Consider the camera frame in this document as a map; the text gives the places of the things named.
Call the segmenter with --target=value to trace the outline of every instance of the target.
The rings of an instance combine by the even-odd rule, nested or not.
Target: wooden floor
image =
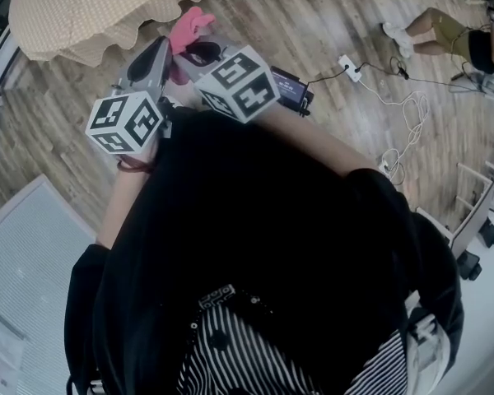
[[[199,5],[217,16],[217,29],[252,44],[271,64],[304,80],[340,71],[338,58],[389,66],[394,45],[380,23],[407,25],[426,7],[438,7],[465,25],[486,23],[484,9],[465,0],[204,0]],[[169,26],[161,26],[163,33]],[[136,49],[156,36],[142,30]],[[65,58],[29,62],[19,56],[8,75],[0,116],[0,206],[40,173],[94,228],[110,195],[114,162],[102,156],[83,130],[96,98],[105,96],[119,67],[132,51],[109,48],[98,68]],[[457,162],[482,170],[494,153],[494,101],[482,95],[452,95],[445,86],[405,81],[363,69],[362,80],[384,99],[400,101],[411,91],[428,95],[431,113],[421,140],[403,158],[406,179],[399,189],[412,207],[424,207],[454,227]],[[414,57],[408,72],[416,78],[448,82],[457,73],[450,56]],[[370,158],[408,142],[402,111],[382,105],[376,96],[346,77],[312,85],[313,119]],[[414,108],[407,109],[415,122]]]

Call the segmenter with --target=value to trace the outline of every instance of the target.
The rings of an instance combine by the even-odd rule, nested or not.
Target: pink object
[[[205,15],[201,7],[191,7],[175,23],[170,32],[169,39],[172,47],[172,54],[183,53],[187,45],[192,44],[199,38],[199,29],[203,28],[216,20],[214,15]]]

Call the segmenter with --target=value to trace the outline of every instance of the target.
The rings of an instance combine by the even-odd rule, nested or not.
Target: white cable
[[[386,162],[386,155],[389,154],[390,152],[394,153],[394,156],[395,156],[394,165],[391,168],[387,169],[387,171],[388,171],[387,175],[388,175],[389,179],[391,180],[398,173],[398,168],[399,168],[399,164],[401,162],[401,158],[403,158],[404,154],[406,154],[406,151],[408,150],[408,148],[412,145],[415,145],[417,142],[419,142],[419,139],[421,138],[422,125],[425,123],[426,119],[428,119],[428,116],[430,115],[430,107],[428,106],[428,99],[427,99],[426,94],[424,92],[414,91],[401,102],[386,102],[381,98],[381,96],[377,93],[377,91],[372,90],[363,81],[359,81],[359,82],[368,91],[373,92],[375,95],[377,95],[377,98],[379,98],[380,102],[382,102],[384,105],[401,105],[403,107],[404,122],[406,123],[406,127],[409,131],[408,144],[406,145],[406,147],[404,148],[404,151],[402,151],[402,152],[399,152],[399,150],[396,148],[389,148],[384,154],[382,154],[382,161],[383,161],[383,163],[385,163]],[[421,98],[419,98],[419,100],[416,100],[415,98],[413,98],[413,96],[415,94],[421,94]],[[406,113],[404,112],[404,110],[406,109],[406,106],[410,102],[413,102],[416,105],[417,113],[418,113],[418,117],[419,117],[419,123],[417,123],[413,128],[411,128],[410,125],[408,124],[408,118],[406,117]]]

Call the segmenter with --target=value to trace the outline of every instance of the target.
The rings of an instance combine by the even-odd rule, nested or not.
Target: beige tablecloth
[[[12,0],[11,32],[31,60],[57,54],[97,66],[109,45],[132,48],[148,20],[172,21],[181,0]]]

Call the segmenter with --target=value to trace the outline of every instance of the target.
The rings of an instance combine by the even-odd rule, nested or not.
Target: power strip
[[[357,72],[357,67],[353,62],[349,59],[347,55],[343,55],[339,60],[338,64],[341,68],[344,69],[346,74],[350,77],[352,81],[355,83],[359,82],[362,78],[362,73]]]

